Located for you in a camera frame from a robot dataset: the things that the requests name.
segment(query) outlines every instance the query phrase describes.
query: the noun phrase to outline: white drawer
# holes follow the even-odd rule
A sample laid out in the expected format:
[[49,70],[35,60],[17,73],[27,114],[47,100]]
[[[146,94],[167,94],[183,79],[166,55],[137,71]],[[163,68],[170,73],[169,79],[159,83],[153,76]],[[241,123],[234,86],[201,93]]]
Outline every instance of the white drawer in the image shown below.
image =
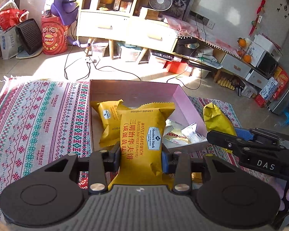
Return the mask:
[[128,17],[80,12],[78,36],[125,41]]
[[268,79],[257,73],[255,70],[248,73],[245,80],[261,89],[263,89],[268,82]]
[[226,69],[242,78],[245,78],[251,70],[248,65],[244,64],[229,54],[225,55],[221,64],[223,65],[223,69]]
[[178,31],[144,19],[131,18],[127,30],[126,43],[172,52]]

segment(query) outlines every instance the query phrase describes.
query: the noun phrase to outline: metal screw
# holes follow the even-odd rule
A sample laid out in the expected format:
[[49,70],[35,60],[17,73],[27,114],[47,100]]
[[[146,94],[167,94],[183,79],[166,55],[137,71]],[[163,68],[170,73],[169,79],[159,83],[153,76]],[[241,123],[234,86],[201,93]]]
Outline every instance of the metal screw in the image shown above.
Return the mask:
[[143,192],[143,191],[144,191],[144,188],[143,188],[143,187],[140,187],[140,188],[136,189],[136,191],[138,191],[138,192]]
[[92,191],[102,191],[105,189],[105,185],[101,183],[94,183],[90,185]]
[[190,186],[184,183],[177,184],[174,186],[174,189],[179,192],[184,192],[190,189]]

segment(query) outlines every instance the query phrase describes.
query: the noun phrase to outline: wall socket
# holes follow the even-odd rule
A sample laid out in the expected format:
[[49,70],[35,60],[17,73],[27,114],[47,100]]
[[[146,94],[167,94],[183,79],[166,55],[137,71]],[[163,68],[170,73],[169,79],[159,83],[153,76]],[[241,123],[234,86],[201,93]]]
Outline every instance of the wall socket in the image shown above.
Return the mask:
[[210,29],[213,29],[214,25],[215,25],[215,22],[213,22],[212,20],[209,20],[207,27]]
[[194,20],[195,21],[195,17],[196,17],[196,22],[199,22],[199,23],[203,23],[204,26],[207,26],[207,24],[209,23],[209,19],[194,12],[194,11],[190,11],[190,14],[189,14],[189,18],[191,20]]

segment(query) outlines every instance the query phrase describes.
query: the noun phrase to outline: tiled floor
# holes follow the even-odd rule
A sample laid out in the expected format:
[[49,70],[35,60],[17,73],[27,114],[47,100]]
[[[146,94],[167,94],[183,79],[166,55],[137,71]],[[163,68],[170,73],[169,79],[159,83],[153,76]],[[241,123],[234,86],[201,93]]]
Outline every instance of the tiled floor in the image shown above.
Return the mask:
[[[16,58],[9,60],[0,59],[0,80],[3,80],[4,75],[33,75],[36,79],[51,78],[56,81],[65,81],[64,65],[66,57],[67,54],[57,56],[41,54],[38,57],[24,60],[18,60]],[[84,77],[88,73],[88,67],[84,52],[76,47],[73,48],[69,55],[66,65],[70,65],[73,61],[76,62],[68,67],[66,71],[68,78],[74,81]],[[120,59],[111,61],[109,57],[102,58],[97,64],[97,68],[107,65],[134,73],[144,81],[166,82],[169,78],[175,76],[168,73],[165,69],[156,68],[149,64],[135,65],[134,63],[122,62]],[[106,72],[96,70],[93,65],[91,65],[91,67],[89,79],[138,80],[138,78],[132,74],[116,71],[110,67],[102,69]],[[208,75],[208,77],[209,78],[202,79],[199,89],[189,90],[183,88],[184,91],[188,95],[218,99],[231,103],[244,128],[261,127],[289,134],[289,126],[280,126],[280,122],[285,120],[283,117],[277,116],[265,108],[259,108],[253,99],[243,96],[238,97],[234,91],[218,86],[214,83],[210,75]],[[190,88],[197,88],[200,82],[200,79],[195,77],[182,77],[181,80]],[[172,79],[169,82],[180,84],[176,79]],[[0,82],[0,91],[2,87],[3,82]]]

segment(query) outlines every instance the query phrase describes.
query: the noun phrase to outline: pink cardboard box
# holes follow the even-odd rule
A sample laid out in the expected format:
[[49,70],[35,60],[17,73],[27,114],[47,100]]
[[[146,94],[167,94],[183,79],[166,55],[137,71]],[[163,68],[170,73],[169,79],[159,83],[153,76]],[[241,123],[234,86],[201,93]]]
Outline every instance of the pink cardboard box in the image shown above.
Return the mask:
[[[90,80],[90,101],[116,101],[122,99],[128,107],[139,107],[151,102],[174,102],[175,111],[170,120],[188,126],[197,123],[197,132],[207,136],[207,128],[185,92],[177,84],[159,82],[141,82],[124,80]],[[101,119],[97,112],[89,106],[89,125],[92,151],[101,150],[99,140],[103,133]],[[170,151],[184,151],[188,153],[203,150],[208,142],[171,146],[165,144]]]

